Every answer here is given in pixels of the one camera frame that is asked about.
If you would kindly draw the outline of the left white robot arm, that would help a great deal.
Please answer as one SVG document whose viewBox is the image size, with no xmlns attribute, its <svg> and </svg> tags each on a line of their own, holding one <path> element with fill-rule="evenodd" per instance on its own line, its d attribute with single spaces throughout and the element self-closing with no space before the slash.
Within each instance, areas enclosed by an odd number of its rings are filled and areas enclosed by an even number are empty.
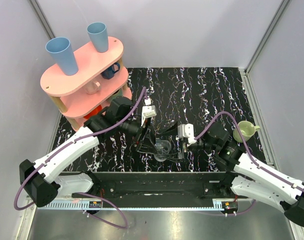
<svg viewBox="0 0 304 240">
<path fill-rule="evenodd" d="M 163 141 L 156 139 L 150 127 L 150 118 L 156 116 L 155 106 L 149 98 L 145 99 L 140 122 L 130 119 L 137 107 L 138 104 L 133 104 L 130 99 L 117 97 L 109 106 L 91 116 L 71 138 L 48 155 L 34 162 L 24 160 L 19 165 L 19 190 L 26 191 L 37 207 L 51 203 L 63 187 L 57 180 L 60 173 L 117 131 L 134 136 L 133 144 L 137 152 L 167 159 Z"/>
</svg>

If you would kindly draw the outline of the pink ceramic mug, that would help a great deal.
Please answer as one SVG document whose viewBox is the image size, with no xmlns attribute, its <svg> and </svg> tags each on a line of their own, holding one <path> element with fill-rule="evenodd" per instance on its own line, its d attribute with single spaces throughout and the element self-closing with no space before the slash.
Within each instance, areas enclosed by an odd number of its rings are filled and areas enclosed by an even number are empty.
<svg viewBox="0 0 304 240">
<path fill-rule="evenodd" d="M 101 88 L 101 85 L 98 81 L 92 81 L 89 82 L 86 86 L 85 86 L 85 92 L 88 95 L 93 95 L 96 94 Z"/>
</svg>

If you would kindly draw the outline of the small blue plastic cup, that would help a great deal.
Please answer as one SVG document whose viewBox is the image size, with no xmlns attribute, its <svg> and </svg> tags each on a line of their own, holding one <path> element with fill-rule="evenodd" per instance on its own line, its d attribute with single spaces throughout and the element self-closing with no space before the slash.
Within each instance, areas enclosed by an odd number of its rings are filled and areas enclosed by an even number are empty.
<svg viewBox="0 0 304 240">
<path fill-rule="evenodd" d="M 108 33 L 107 27 L 104 23 L 91 23 L 87 27 L 87 32 L 92 44 L 99 53 L 108 51 Z"/>
</svg>

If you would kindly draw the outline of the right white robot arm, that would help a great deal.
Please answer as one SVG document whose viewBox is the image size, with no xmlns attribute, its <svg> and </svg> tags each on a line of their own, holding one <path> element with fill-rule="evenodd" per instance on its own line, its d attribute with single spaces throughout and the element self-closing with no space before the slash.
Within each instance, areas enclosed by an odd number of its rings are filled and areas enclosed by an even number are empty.
<svg viewBox="0 0 304 240">
<path fill-rule="evenodd" d="M 278 209 L 287 219 L 304 227 L 304 181 L 250 156 L 244 144 L 232 139 L 218 122 L 213 123 L 198 140 L 194 139 L 194 126 L 190 123 L 175 124 L 158 136 L 179 139 L 179 159 L 184 157 L 187 149 L 213 151 L 217 168 L 227 174 L 218 187 L 222 197 L 252 198 Z"/>
</svg>

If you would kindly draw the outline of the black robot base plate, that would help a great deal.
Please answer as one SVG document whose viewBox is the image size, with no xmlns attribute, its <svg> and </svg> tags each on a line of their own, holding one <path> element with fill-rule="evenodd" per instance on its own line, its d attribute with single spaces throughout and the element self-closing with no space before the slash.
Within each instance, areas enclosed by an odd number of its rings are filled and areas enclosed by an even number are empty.
<svg viewBox="0 0 304 240">
<path fill-rule="evenodd" d="M 85 193 L 119 208 L 213 207 L 214 199 L 234 200 L 233 174 L 226 172 L 94 172 Z"/>
</svg>

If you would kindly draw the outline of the pink three-tier wooden shelf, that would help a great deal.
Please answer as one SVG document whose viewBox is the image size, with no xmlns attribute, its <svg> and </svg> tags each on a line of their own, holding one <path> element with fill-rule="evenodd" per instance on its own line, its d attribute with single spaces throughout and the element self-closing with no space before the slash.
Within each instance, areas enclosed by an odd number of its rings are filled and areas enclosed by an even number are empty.
<svg viewBox="0 0 304 240">
<path fill-rule="evenodd" d="M 101 73 L 115 62 L 122 64 L 124 46 L 115 37 L 108 38 L 107 52 L 96 51 L 92 42 L 88 42 L 74 51 L 78 72 L 72 76 L 65 75 L 57 64 L 49 67 L 41 76 L 40 86 L 52 99 L 60 112 L 77 131 L 86 121 L 83 117 L 99 105 L 102 108 L 110 104 L 112 95 L 122 89 L 123 95 L 132 98 L 128 87 L 128 70 L 122 66 L 113 78 L 104 79 Z M 85 86 L 89 82 L 99 82 L 100 90 L 89 95 Z"/>
</svg>

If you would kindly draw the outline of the dark blue ceramic mug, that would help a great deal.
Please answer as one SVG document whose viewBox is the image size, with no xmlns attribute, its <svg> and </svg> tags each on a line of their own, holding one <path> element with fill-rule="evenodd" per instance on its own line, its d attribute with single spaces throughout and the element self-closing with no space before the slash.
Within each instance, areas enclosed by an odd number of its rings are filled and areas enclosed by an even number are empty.
<svg viewBox="0 0 304 240">
<path fill-rule="evenodd" d="M 120 64 L 118 62 L 115 62 L 113 65 L 111 65 L 110 67 L 108 67 L 106 70 L 104 70 L 101 73 L 101 76 L 104 79 L 111 79 L 114 77 L 114 75 L 120 71 Z"/>
</svg>

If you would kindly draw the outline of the orange plastic bowl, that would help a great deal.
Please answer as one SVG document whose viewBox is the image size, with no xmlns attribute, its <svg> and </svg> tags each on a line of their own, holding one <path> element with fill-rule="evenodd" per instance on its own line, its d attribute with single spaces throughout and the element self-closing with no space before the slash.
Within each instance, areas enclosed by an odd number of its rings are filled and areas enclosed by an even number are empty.
<svg viewBox="0 0 304 240">
<path fill-rule="evenodd" d="M 89 114 L 85 115 L 83 118 L 88 120 L 90 119 L 90 117 L 97 115 L 101 110 L 102 110 L 102 106 L 99 105 L 94 110 L 92 110 Z"/>
</svg>

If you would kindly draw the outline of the teal speckled ceramic cup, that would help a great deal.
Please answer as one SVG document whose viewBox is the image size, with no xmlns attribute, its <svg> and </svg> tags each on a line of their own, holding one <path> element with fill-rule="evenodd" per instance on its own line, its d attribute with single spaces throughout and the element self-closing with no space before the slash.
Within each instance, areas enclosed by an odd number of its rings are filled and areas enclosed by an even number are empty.
<svg viewBox="0 0 304 240">
<path fill-rule="evenodd" d="M 117 98 L 117 97 L 122 97 L 123 96 L 123 91 L 122 89 L 119 89 L 115 94 L 114 94 L 114 97 Z"/>
</svg>

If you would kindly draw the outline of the black marble patterned mat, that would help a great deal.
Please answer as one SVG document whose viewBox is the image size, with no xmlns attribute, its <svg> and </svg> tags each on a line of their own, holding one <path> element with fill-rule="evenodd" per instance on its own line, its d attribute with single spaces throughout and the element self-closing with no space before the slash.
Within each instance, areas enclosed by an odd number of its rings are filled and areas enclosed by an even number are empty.
<svg viewBox="0 0 304 240">
<path fill-rule="evenodd" d="M 221 111 L 233 115 L 218 118 L 228 131 L 240 121 L 253 122 L 241 74 L 235 67 L 129 68 L 128 85 L 137 99 L 146 87 L 157 108 L 152 123 L 163 132 L 175 122 L 194 126 L 200 133 Z M 72 164 L 68 172 L 215 172 L 211 151 L 190 151 L 181 163 L 158 162 L 150 154 L 135 151 L 131 137 L 117 132 L 87 151 Z"/>
</svg>

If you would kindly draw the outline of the large blue plastic cup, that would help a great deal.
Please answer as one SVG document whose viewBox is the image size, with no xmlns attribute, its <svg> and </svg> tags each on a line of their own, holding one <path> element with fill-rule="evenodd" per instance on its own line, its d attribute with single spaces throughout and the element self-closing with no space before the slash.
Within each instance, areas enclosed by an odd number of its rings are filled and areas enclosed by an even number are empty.
<svg viewBox="0 0 304 240">
<path fill-rule="evenodd" d="M 78 65 L 69 39 L 55 37 L 47 42 L 45 49 L 65 75 L 71 76 L 78 72 Z"/>
</svg>

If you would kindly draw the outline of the light green ceramic mug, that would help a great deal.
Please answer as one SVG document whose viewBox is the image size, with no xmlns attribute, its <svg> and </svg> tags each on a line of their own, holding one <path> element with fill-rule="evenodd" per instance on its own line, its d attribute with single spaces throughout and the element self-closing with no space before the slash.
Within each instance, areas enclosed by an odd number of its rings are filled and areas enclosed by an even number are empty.
<svg viewBox="0 0 304 240">
<path fill-rule="evenodd" d="M 241 121 L 238 123 L 238 127 L 241 131 L 241 135 L 243 136 L 244 140 L 247 142 L 258 130 L 260 130 L 259 125 L 254 125 L 249 121 Z M 235 129 L 233 131 L 233 139 L 239 143 L 242 143 L 243 140 L 241 138 L 238 130 Z"/>
</svg>

